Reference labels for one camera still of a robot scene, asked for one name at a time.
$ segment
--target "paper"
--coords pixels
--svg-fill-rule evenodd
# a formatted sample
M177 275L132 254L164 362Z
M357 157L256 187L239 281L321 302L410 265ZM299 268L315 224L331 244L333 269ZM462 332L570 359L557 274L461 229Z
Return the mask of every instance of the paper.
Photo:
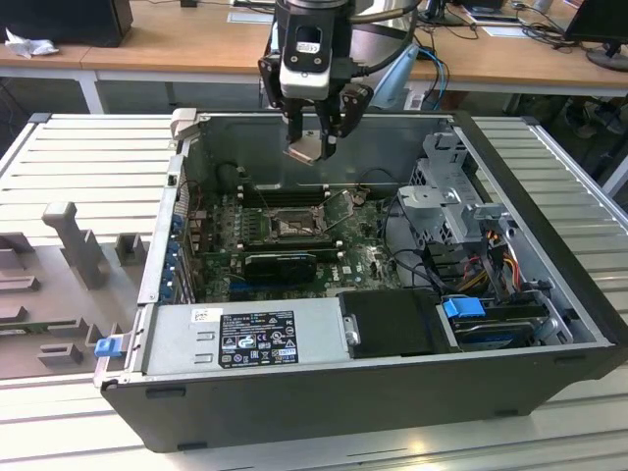
M55 48L52 41L48 39L26 39L12 34L8 29L6 31L7 40L4 41L4 45L18 56L30 59L32 56L44 56L59 52L59 49Z
M231 12L227 15L227 23L247 23L250 25L271 25L273 15L264 15L257 13L240 13Z
M483 26L483 30L495 37L528 37L520 27L514 26Z

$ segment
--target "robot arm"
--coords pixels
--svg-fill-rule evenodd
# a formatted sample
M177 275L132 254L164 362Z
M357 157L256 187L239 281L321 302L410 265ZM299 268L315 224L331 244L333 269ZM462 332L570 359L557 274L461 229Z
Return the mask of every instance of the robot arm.
M359 124L373 89L353 79L391 64L412 41L420 0L404 8L354 16L355 0L277 0L278 49L267 47L258 66L273 108L288 125L287 154L307 165L336 152L338 138ZM399 48L380 64L364 67L350 57L352 25L398 18L412 12L410 29ZM303 132L303 107L314 106L320 131Z

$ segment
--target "black plastic cover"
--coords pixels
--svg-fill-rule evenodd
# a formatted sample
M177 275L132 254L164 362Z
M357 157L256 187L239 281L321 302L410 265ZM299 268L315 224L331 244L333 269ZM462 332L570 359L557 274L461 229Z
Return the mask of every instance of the black plastic cover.
M342 317L357 323L360 344L351 358L414 356L450 351L436 310L437 299L423 289L345 291Z

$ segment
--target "barcode sticker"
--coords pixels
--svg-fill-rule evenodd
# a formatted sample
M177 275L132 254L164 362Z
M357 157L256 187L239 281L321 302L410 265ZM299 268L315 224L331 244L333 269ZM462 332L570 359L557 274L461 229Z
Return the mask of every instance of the barcode sticker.
M321 45L318 42L298 41L296 43L296 50L303 54L316 54L321 50Z
M219 322L223 315L220 307L206 307L203 309L192 309L191 322Z

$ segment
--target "motherboard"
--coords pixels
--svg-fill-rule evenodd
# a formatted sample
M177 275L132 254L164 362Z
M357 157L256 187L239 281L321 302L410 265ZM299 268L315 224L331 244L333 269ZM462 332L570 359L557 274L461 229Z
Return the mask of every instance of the motherboard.
M356 188L223 195L207 208L204 302L400 288L381 242L384 200Z

